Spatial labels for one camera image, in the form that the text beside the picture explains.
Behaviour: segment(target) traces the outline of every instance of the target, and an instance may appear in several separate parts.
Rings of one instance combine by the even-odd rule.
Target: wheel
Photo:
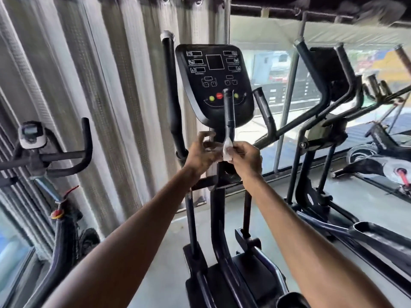
[[[97,231],[94,228],[86,229],[79,239],[80,260],[85,258],[99,243],[100,238]]]
[[[378,154],[377,147],[370,144],[358,145],[351,148],[347,153],[347,164]]]

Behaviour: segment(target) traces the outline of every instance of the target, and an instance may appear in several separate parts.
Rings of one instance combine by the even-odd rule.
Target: console screen
[[[206,55],[208,68],[210,70],[224,69],[223,58],[221,55]]]

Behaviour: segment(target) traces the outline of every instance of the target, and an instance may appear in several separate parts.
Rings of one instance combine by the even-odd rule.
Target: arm
[[[393,308],[376,285],[316,230],[302,221],[264,181],[260,152],[235,142],[233,164],[267,222],[302,294],[312,308]]]
[[[85,257],[43,308],[126,308],[136,293],[185,194],[221,151],[206,151],[200,132],[185,166],[161,191]]]

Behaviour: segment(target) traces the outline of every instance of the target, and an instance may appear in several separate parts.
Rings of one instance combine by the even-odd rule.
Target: hand
[[[215,132],[206,131],[198,133],[197,140],[193,142],[190,149],[188,149],[188,157],[183,167],[192,171],[196,180],[194,183],[200,179],[200,176],[208,170],[214,162],[223,160],[222,149],[217,151],[206,150],[206,148],[213,150],[218,147],[223,147],[223,144],[220,142],[204,141],[204,138],[207,136],[215,136]]]
[[[243,180],[244,188],[250,180],[261,177],[262,160],[260,150],[248,142],[233,142],[227,152],[233,158],[230,163],[234,165],[237,174]]]

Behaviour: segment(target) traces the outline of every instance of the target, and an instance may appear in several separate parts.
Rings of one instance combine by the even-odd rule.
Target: gym equipment
[[[176,145],[176,156],[183,165],[188,151],[182,135],[172,33],[165,31],[162,34],[162,43],[167,68],[170,130]],[[233,122],[235,121],[235,127],[239,127],[253,118],[253,95],[267,126],[267,134],[254,144],[260,149],[328,107],[331,91],[320,75],[316,62],[319,58],[326,57],[335,60],[341,50],[308,50],[303,41],[296,41],[295,47],[321,93],[321,100],[313,108],[277,130],[262,89],[251,90],[243,57],[237,47],[194,44],[177,46],[176,58],[187,97],[197,118],[216,132],[214,141],[223,143],[226,134],[234,140]],[[342,76],[341,73],[336,74],[337,72],[332,73],[330,78],[335,86],[332,91],[338,95],[341,86],[348,86],[348,83],[344,73]],[[309,307],[302,295],[289,293],[284,276],[261,251],[260,240],[251,237],[251,196],[247,192],[244,200],[243,227],[235,231],[235,237],[244,252],[234,257],[229,254],[224,234],[225,188],[239,181],[231,164],[219,162],[217,174],[201,179],[185,197],[190,244],[186,245],[183,251],[190,271],[190,278],[186,281],[190,306]],[[193,190],[207,187],[210,188],[211,241],[217,259],[217,264],[210,268],[197,241],[192,201]]]
[[[395,48],[398,56],[411,74],[411,61],[401,46]],[[383,91],[377,93],[391,94],[387,84],[381,82]],[[378,120],[373,121],[373,126],[365,134],[373,139],[372,144],[356,146],[347,153],[347,166],[332,173],[332,177],[339,177],[344,174],[375,174],[384,176],[398,187],[392,192],[399,192],[407,197],[411,197],[411,136],[397,134],[389,135],[381,124],[385,118],[398,107],[393,124],[397,120],[403,109],[408,95],[405,98],[399,97],[393,106]]]
[[[343,59],[343,61],[345,61],[345,66],[343,64],[345,72],[349,73],[351,77],[351,79],[347,78],[348,82],[352,83],[352,68],[347,59]],[[369,81],[373,84],[374,79],[371,77]],[[361,108],[365,89],[366,87],[361,84],[361,77],[357,77],[355,86],[356,110],[349,109],[338,116],[328,114],[339,103],[352,99],[351,88],[342,96],[342,99],[331,104],[312,120],[307,121],[300,129],[286,202],[303,220],[318,229],[322,234],[331,234],[340,240],[347,248],[411,298],[411,282],[358,243],[358,241],[367,243],[370,247],[387,257],[396,267],[411,276],[411,240],[376,224],[360,221],[353,214],[333,202],[332,196],[324,191],[324,185],[335,149],[347,138],[345,133],[347,122],[400,96],[399,92],[395,94],[390,93],[384,97],[378,97],[379,99],[376,99],[374,104]],[[319,186],[313,188],[308,175],[315,153],[317,150],[327,147],[330,149],[325,160]],[[301,166],[300,178],[294,191],[298,165],[303,154],[305,154],[305,158]]]
[[[81,123],[84,150],[63,152],[54,133],[45,128],[41,122],[25,122],[18,129],[19,141],[16,143],[12,160],[0,163],[1,171],[27,166],[32,175],[30,179],[48,193],[57,206],[51,214],[55,222],[55,247],[50,269],[29,298],[25,308],[42,307],[71,269],[100,243],[100,238],[93,228],[86,229],[80,236],[78,234],[77,222],[83,215],[67,198],[69,193],[77,187],[61,196],[49,180],[49,177],[57,178],[77,174],[90,164],[93,153],[90,123],[88,118],[82,118]],[[44,148],[48,142],[56,149],[56,153],[40,152],[40,149]],[[49,168],[54,161],[70,159],[81,159],[81,161],[70,168]],[[1,187],[12,186],[18,181],[18,177],[4,178],[2,175],[1,177]]]

